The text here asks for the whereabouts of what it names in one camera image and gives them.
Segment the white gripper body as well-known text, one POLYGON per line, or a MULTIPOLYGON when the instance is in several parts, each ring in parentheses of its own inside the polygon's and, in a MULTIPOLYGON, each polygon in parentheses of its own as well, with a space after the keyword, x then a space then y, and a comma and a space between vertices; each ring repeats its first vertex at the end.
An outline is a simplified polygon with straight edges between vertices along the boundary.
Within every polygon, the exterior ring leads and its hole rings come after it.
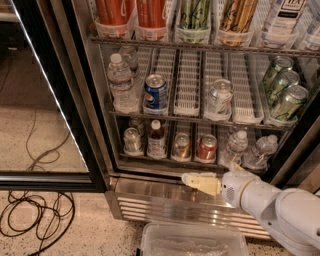
POLYGON ((254 209, 259 206, 253 192, 261 179, 248 171, 229 171, 222 177, 222 196, 235 208, 254 209))

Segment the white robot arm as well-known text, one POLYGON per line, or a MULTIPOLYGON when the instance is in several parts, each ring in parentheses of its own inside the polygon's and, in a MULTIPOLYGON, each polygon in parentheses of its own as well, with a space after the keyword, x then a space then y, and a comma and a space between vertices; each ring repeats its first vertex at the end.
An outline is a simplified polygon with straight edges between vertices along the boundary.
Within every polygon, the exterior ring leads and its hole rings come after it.
POLYGON ((239 166, 229 165, 221 178, 184 173, 182 182, 206 194, 220 194, 235 208, 253 216, 294 256, 320 256, 320 198, 298 188, 281 190, 239 166))

